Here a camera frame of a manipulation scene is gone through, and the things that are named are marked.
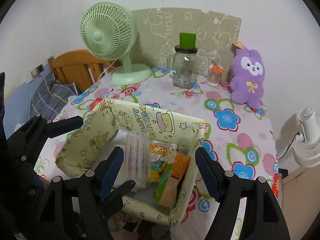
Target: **green desk fan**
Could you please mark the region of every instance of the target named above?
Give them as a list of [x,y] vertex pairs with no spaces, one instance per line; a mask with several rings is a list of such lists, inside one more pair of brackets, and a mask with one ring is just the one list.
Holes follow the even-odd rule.
[[137,39],[137,24],[132,12],[111,2],[93,5],[81,22],[81,37],[97,58],[122,58],[123,68],[113,73],[113,83],[130,85],[146,80],[151,69],[144,64],[131,64],[130,51]]

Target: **fabric storage box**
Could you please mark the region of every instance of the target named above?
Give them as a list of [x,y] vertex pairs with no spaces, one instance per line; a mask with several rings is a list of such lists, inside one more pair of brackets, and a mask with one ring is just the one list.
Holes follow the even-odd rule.
[[57,166],[71,178],[84,174],[118,129],[148,134],[154,140],[189,149],[191,161],[180,183],[177,202],[168,214],[130,197],[123,197],[124,212],[157,224],[174,226],[180,223],[195,185],[198,172],[195,151],[204,138],[205,121],[152,106],[105,98],[86,117],[84,125],[67,140],[57,156]]

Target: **green lid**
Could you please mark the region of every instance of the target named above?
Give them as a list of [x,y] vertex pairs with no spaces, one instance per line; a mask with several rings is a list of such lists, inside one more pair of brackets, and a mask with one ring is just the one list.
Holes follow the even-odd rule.
[[193,33],[179,33],[181,49],[194,49],[196,47],[196,36]]

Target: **glass jar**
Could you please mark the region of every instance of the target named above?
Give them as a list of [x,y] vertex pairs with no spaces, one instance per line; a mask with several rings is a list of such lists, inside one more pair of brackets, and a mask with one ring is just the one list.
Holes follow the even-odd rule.
[[196,81],[196,53],[197,48],[181,49],[175,46],[175,55],[170,55],[167,60],[167,70],[172,71],[173,85],[190,89]]

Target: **snack package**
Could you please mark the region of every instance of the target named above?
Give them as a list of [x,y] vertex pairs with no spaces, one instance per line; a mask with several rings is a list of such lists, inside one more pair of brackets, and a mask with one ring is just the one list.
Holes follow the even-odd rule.
[[175,157],[178,151],[176,144],[171,143],[150,143],[150,166],[148,168],[147,181],[158,182],[160,174],[165,164],[172,157]]
[[159,185],[153,194],[156,202],[165,207],[173,207],[177,198],[177,187],[186,172],[191,158],[181,153],[169,159],[161,175]]

